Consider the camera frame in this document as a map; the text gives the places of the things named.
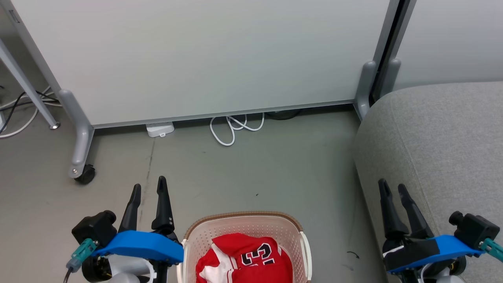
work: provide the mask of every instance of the concrete floor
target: concrete floor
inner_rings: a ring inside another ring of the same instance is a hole
[[[18,39],[6,44],[19,45]],[[33,85],[43,78],[16,49]],[[0,66],[0,99],[22,91]],[[0,273],[5,282],[61,282],[77,247],[71,229],[85,216],[109,209],[118,227],[133,185],[142,186],[138,227],[150,231],[157,179],[167,179],[177,235],[197,219],[243,210],[276,210],[299,220],[310,241],[313,282],[385,282],[350,147],[359,125],[354,111],[309,112],[287,121],[267,119],[257,132],[239,131],[236,143],[218,144],[208,121],[176,123],[164,138],[144,126],[97,131],[88,162],[97,174],[86,186],[68,178],[74,128],[61,108],[49,130],[39,114],[20,134],[0,139]],[[7,133],[22,126],[33,106],[16,110]],[[215,125],[230,140],[226,124]],[[355,252],[359,258],[348,251]],[[81,272],[70,283],[84,283]],[[173,268],[169,282],[176,282]]]

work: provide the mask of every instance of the perforated basket wall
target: perforated basket wall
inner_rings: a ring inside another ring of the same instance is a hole
[[[293,217],[282,213],[252,211],[203,218],[195,222],[185,234],[181,280],[183,283],[196,282],[197,261],[211,248],[213,238],[243,233],[252,237],[275,239],[292,261],[293,283],[306,283],[308,266],[301,232],[300,224]]]

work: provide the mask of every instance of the white basket handle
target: white basket handle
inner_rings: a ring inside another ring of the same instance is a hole
[[[305,260],[307,261],[307,269],[306,269],[306,277],[308,281],[311,281],[311,276],[312,276],[312,258],[311,258],[311,247],[309,246],[309,241],[307,240],[306,235],[304,232],[300,232],[300,235],[302,236],[302,242],[304,244],[304,249],[306,251],[305,254]]]
[[[187,239],[184,239],[181,242],[182,247],[185,246],[186,241],[187,241]],[[177,265],[177,281],[178,281],[178,283],[184,283],[184,279],[182,277],[182,263],[181,262]]]

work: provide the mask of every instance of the brown basket rim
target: brown basket rim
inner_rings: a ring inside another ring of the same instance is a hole
[[[216,215],[211,215],[211,216],[203,217],[203,218],[197,220],[196,222],[194,222],[194,224],[192,224],[189,227],[189,229],[185,233],[184,239],[188,240],[188,238],[189,238],[190,234],[192,233],[192,231],[198,225],[200,225],[200,224],[202,224],[204,222],[211,221],[211,220],[216,220],[216,219],[231,218],[231,217],[240,217],[240,216],[276,216],[276,217],[282,217],[282,218],[285,218],[285,219],[289,220],[293,225],[295,225],[295,227],[297,228],[297,230],[299,230],[299,232],[304,231],[302,229],[302,226],[300,225],[300,223],[295,218],[293,218],[291,215],[286,214],[286,213],[281,213],[281,212],[278,212],[278,211],[240,211],[240,212],[234,212],[234,213],[223,213],[223,214],[216,214]]]

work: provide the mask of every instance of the gray ottoman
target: gray ottoman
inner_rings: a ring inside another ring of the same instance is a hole
[[[420,86],[387,94],[365,116],[354,158],[379,247],[384,232],[377,181],[385,178],[404,223],[404,183],[435,235],[456,210],[503,228],[503,82]],[[496,239],[503,243],[503,231]],[[502,282],[503,264],[468,258],[467,283]]]

